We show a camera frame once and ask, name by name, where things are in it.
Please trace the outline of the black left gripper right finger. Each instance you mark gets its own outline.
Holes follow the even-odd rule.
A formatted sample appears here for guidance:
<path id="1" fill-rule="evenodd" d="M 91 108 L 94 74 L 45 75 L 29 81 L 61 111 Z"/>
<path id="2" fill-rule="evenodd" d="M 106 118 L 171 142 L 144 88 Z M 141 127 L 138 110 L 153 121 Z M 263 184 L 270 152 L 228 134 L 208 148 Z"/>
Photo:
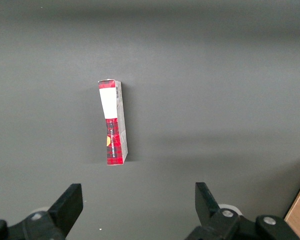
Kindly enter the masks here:
<path id="1" fill-rule="evenodd" d="M 204 182 L 195 184 L 195 210 L 201 225 L 187 240 L 298 240 L 299 236 L 280 217 L 259 215 L 255 221 L 221 208 Z"/>

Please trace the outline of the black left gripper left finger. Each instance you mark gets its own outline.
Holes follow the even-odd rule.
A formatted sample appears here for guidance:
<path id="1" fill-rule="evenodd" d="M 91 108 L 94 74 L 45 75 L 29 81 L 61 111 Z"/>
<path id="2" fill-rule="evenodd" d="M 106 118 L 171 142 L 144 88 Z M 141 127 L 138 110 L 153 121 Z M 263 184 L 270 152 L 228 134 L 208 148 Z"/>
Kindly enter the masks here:
<path id="1" fill-rule="evenodd" d="M 0 240 L 65 240 L 83 210 L 82 185 L 71 184 L 48 210 L 8 226 L 0 219 Z"/>

